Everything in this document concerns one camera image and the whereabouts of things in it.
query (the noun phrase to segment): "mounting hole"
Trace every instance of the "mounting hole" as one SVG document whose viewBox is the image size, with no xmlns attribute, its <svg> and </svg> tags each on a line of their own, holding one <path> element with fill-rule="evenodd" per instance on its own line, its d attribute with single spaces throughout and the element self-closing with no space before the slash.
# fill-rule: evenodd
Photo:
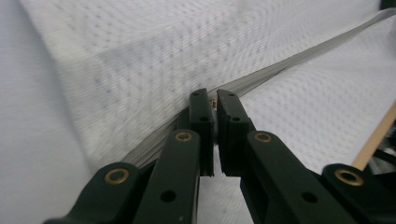
<svg viewBox="0 0 396 224">
<path fill-rule="evenodd" d="M 178 133 L 175 138 L 179 142 L 188 142 L 192 139 L 192 135 L 190 133 Z"/>
<path fill-rule="evenodd" d="M 161 201 L 165 203 L 171 203 L 176 198 L 176 194 L 172 190 L 167 190 L 161 194 Z"/>
<path fill-rule="evenodd" d="M 308 203 L 317 203 L 318 202 L 317 196 L 311 192 L 303 192 L 301 194 L 301 197 L 303 197 L 303 199 Z"/>
<path fill-rule="evenodd" d="M 272 141 L 272 137 L 266 133 L 256 133 L 254 135 L 254 139 L 256 139 L 257 141 L 260 141 L 260 142 L 265 142 L 265 143 Z"/>
<path fill-rule="evenodd" d="M 349 173 L 342 173 L 341 176 L 344 179 L 347 179 L 348 181 L 356 181 L 357 180 L 356 176 L 349 174 Z"/>
<path fill-rule="evenodd" d="M 345 169 L 338 169 L 334 174 L 339 180 L 351 186 L 361 186 L 364 182 L 359 175 Z"/>
<path fill-rule="evenodd" d="M 207 118 L 207 117 L 201 117 L 201 118 L 199 118 L 199 120 L 200 120 L 200 121 L 209 121 L 209 118 Z"/>
<path fill-rule="evenodd" d="M 105 182 L 109 185 L 118 185 L 128 179 L 129 172 L 123 168 L 113 169 L 105 175 Z"/>
</svg>

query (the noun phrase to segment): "white cloth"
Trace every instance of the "white cloth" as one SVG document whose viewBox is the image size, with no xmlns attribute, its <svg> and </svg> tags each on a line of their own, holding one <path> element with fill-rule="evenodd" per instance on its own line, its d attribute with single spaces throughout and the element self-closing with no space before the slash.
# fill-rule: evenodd
<svg viewBox="0 0 396 224">
<path fill-rule="evenodd" d="M 91 176 L 53 60 L 19 2 L 0 0 L 0 223 L 63 216 Z"/>
<path fill-rule="evenodd" d="M 58 64 L 95 167 L 123 158 L 191 91 L 277 63 L 378 11 L 372 0 L 21 1 Z"/>
<path fill-rule="evenodd" d="M 369 20 L 378 6 L 371 0 L 22 2 L 57 63 L 67 109 L 86 155 L 96 167 L 122 158 L 186 106 L 191 91 L 213 89 L 315 46 Z M 11 7 L 2 5 L 0 16 L 1 43 L 6 43 L 0 50 L 0 67 L 5 74 L 0 76 L 0 223 L 40 223 L 48 217 L 65 215 L 91 174 L 78 151 L 60 88 L 55 88 L 52 61 L 40 61 L 45 53 L 43 47 L 38 47 L 41 43 L 36 34 L 34 38 L 28 35 L 33 30 L 26 15 L 15 14 Z M 353 157 L 361 139 L 385 113 L 392 96 L 394 101 L 392 89 L 388 93 L 384 89 L 394 83 L 386 74 L 395 71 L 394 44 L 390 44 L 395 39 L 395 25 L 384 22 L 387 25 L 378 24 L 380 29 L 374 32 L 378 39 L 369 35 L 358 41 L 364 48 L 348 44 L 340 47 L 343 50 L 335 49 L 336 56 L 317 55 L 318 60 L 295 66 L 242 97 L 258 129 L 279 135 L 305 165 L 316 171 L 326 162 Z M 308 123 L 302 128 L 286 114 L 279 114 L 282 108 L 293 116 L 297 109 L 307 109 L 291 100 L 299 96 L 299 90 L 308 88 L 304 78 L 316 80 L 309 82 L 309 88 L 320 91 L 321 83 L 332 78 L 334 71 L 334 76 L 352 75 L 353 79 L 347 78 L 338 87 L 347 92 L 346 102 L 356 101 L 337 113 L 336 117 L 343 121 L 338 123 L 346 122 L 346 129 L 334 126 L 329 130 L 351 134 L 341 142 L 344 147 L 339 151 L 344 152 L 344 158 L 329 155 L 333 151 L 317 147 L 318 141 L 308 147 L 318 148 L 319 152 L 306 152 L 304 144 L 295 140 L 302 133 L 311 134 L 313 139 L 323 136 L 323 129 L 331 121 L 320 120 L 315 114 L 318 126 Z M 357 77 L 358 72 L 364 79 Z M 381 88 L 365 92 L 372 90 L 368 87 L 370 80 Z M 349 90 L 347 84 L 353 81 L 364 89 Z M 278 85 L 285 87 L 282 99 L 274 96 Z M 263 93 L 273 95 L 275 101 L 271 104 L 262 99 Z M 330 95 L 328 90 L 319 93 Z M 337 103 L 343 98 L 341 92 L 336 93 L 330 99 Z M 365 100 L 358 93 L 370 98 L 365 103 L 372 106 L 363 107 L 364 112 L 357 111 Z M 315 101 L 311 91 L 308 96 L 320 103 L 314 108 L 332 109 Z M 275 102 L 288 104 L 280 108 L 283 105 Z M 266 106 L 277 112 L 266 113 Z M 347 109 L 357 112 L 363 122 L 358 117 L 344 118 L 351 116 Z M 328 118 L 331 112 L 321 113 Z M 353 120 L 364 129 L 358 130 L 359 134 L 349 129 Z M 286 129 L 288 125 L 298 132 Z M 350 138 L 355 140 L 355 147 L 348 141 Z M 329 140 L 323 143 L 332 147 Z M 251 222 L 238 178 L 225 178 L 219 174 L 218 163 L 215 167 L 215 178 L 201 179 L 199 223 Z"/>
</svg>

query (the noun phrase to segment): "black plastic part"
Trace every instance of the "black plastic part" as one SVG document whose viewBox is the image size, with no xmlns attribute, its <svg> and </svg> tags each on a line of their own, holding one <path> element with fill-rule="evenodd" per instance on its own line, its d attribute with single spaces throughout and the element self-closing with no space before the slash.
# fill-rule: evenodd
<svg viewBox="0 0 396 224">
<path fill-rule="evenodd" d="M 206 89 L 190 95 L 190 128 L 201 138 L 201 176 L 213 176 L 213 146 L 215 120 Z"/>
<path fill-rule="evenodd" d="M 227 176 L 241 176 L 248 132 L 255 130 L 238 96 L 218 90 L 219 155 Z"/>
<path fill-rule="evenodd" d="M 257 134 L 269 138 L 260 138 Z M 257 188 L 261 188 L 268 197 L 267 205 L 247 199 L 248 208 L 255 208 L 249 211 L 253 218 L 258 217 L 258 223 L 356 223 L 274 134 L 249 133 L 246 153 L 254 175 L 244 174 L 241 185 L 256 184 L 255 189 L 241 186 L 244 196 L 254 195 Z M 264 215 L 255 215 L 261 211 Z"/>
<path fill-rule="evenodd" d="M 134 224 L 196 222 L 199 150 L 198 133 L 178 130 L 169 134 Z"/>
<path fill-rule="evenodd" d="M 354 186 L 340 180 L 335 174 L 339 170 L 356 174 L 362 184 Z M 344 164 L 326 166 L 322 176 L 329 191 L 359 223 L 396 223 L 396 196 L 375 177 Z"/>
<path fill-rule="evenodd" d="M 396 195 L 396 172 L 375 175 L 375 179 L 377 179 L 382 186 Z"/>
<path fill-rule="evenodd" d="M 115 169 L 127 171 L 127 178 L 119 184 L 108 184 L 105 176 Z M 134 218 L 150 175 L 150 167 L 139 171 L 132 164 L 112 163 L 100 169 L 85 186 L 78 200 L 67 216 L 50 219 L 45 224 L 118 224 L 130 223 Z M 117 179 L 125 174 L 115 173 Z"/>
<path fill-rule="evenodd" d="M 380 149 L 377 149 L 375 151 L 374 156 L 379 158 L 379 159 L 381 159 L 381 160 L 383 160 L 383 161 L 387 161 L 390 164 L 396 166 L 396 157 L 392 156 L 392 155 L 390 155 L 390 154 L 388 154 L 388 153 L 386 153 L 386 152 L 384 152 L 384 151 L 382 151 Z"/>
<path fill-rule="evenodd" d="M 382 0 L 380 10 L 384 10 L 390 7 L 396 7 L 396 0 Z"/>
</svg>

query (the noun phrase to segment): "wooden edge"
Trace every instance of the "wooden edge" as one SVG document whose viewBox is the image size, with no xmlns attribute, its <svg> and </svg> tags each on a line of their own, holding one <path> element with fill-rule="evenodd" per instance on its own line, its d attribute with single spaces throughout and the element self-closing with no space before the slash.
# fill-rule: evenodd
<svg viewBox="0 0 396 224">
<path fill-rule="evenodd" d="M 367 140 L 366 144 L 363 146 L 358 156 L 352 162 L 352 166 L 360 170 L 363 170 L 369 160 L 372 158 L 379 144 L 381 144 L 385 134 L 387 134 L 389 128 L 396 120 L 396 102 L 384 116 L 384 118 L 379 122 L 378 126 L 374 130 L 373 134 Z"/>
</svg>

